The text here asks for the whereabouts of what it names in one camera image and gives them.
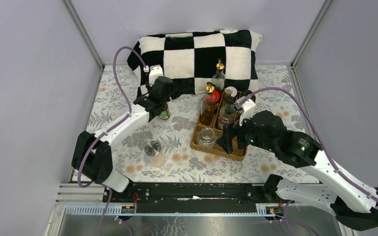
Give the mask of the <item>clear vinegar bottle black cap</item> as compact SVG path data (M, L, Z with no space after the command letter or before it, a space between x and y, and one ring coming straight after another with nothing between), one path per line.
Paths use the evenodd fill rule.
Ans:
M229 96L224 99L224 104L221 105L218 115L218 129L223 130L224 125L232 122L235 116L235 108L233 107L234 97Z

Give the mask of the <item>reflected green bottle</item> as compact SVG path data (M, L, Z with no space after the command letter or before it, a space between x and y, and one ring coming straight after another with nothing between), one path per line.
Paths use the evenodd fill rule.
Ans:
M169 119L171 116L170 114L170 111L169 111L169 106L168 106L168 103L165 104L165 107L164 109L162 110L162 112L160 113L159 117L162 119L162 120L167 120Z

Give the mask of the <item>woven wicker tray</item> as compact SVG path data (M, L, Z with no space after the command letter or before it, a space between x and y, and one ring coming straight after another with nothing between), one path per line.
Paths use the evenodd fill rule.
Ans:
M237 138L236 137L234 137L233 140L232 140L233 152L231 154L227 154L223 150L223 148L218 146L217 143L216 143L216 140L222 136L222 130L218 129L218 126L217 126L219 111L220 111L221 105L224 104L224 102L222 101L222 97L223 97L223 93L220 93L220 101L219 101L219 103L217 103L216 112L215 112L215 114L212 118L211 125L206 126L206 125L201 124L200 121L199 121L200 115L198 116L198 120L197 120L196 126L194 128L192 138L191 138L190 147L194 150L198 150L198 151L205 152L205 153L208 153L208 154L222 156L222 157L226 157L226 158L236 160L236 161L242 161L242 160L244 160L244 158L247 154L247 148L239 149L237 147ZM239 117L238 112L235 112L235 116L233 117L232 122L235 122L235 119L238 118L238 117ZM211 129L213 129L216 133L216 138L215 138L215 143L214 143L213 148L202 147L202 146L199 146L195 143L196 135L198 134L198 132L202 128L205 128L205 127L209 127Z

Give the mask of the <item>glass jar silver lid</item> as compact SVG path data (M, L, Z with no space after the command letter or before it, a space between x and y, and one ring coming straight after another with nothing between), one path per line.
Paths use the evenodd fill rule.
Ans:
M213 148L215 143L216 133L209 127L202 128L196 135L195 143L206 148Z

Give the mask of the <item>reflected cruet gold spout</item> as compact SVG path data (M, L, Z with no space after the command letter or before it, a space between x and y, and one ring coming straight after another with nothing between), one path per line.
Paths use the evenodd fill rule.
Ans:
M217 103L214 102L213 97L215 85L213 85L211 82L207 82L205 90L206 95L202 99L199 121L201 124L209 126L211 125L212 118L217 108Z

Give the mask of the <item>small yellow oil bottle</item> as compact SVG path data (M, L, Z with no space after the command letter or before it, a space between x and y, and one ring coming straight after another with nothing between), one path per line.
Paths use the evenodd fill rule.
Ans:
M226 90L223 92L222 101L225 102L225 101L226 101L226 98L231 97L231 96L232 96L232 90L230 90L230 89L226 89Z

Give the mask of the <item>red lid chili sauce jar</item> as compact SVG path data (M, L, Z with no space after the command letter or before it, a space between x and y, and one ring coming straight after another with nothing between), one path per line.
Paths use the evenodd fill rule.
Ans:
M213 97L214 97L214 102L219 103L221 99L221 94L217 90L215 90L213 91Z

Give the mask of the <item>white lid brown sauce jar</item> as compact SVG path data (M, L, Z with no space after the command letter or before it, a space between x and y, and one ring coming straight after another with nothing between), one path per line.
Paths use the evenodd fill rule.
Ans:
M235 98L238 94L238 91L235 87L227 87L224 93L225 95L230 95L231 97Z

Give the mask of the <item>glass cruet gold spout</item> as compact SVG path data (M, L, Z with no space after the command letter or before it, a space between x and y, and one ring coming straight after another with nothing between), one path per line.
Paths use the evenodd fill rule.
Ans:
M218 59L216 64L216 72L211 78L211 83L215 85L215 90L219 93L223 93L224 84L225 84L225 74L224 74L225 65L221 59Z

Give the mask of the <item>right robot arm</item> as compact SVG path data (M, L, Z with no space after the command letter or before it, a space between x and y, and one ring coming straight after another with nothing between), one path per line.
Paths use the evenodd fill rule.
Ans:
M334 161L321 144L306 133L290 131L279 116L262 111L252 118L227 124L217 144L233 152L232 140L243 149L254 146L272 152L283 163L302 170L321 182L319 187L302 185L278 175L269 175L262 195L271 203L292 200L319 208L356 231L378 227L378 187L357 180Z

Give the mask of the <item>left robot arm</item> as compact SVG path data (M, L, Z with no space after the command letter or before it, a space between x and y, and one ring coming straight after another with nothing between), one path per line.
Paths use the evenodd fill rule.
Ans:
M167 103L180 95L178 85L172 79L158 77L145 95L134 100L130 111L94 133L83 131L79 134L72 168L92 182L112 189L119 201L129 201L133 189L128 185L129 178L113 167L112 150L136 129L159 116Z

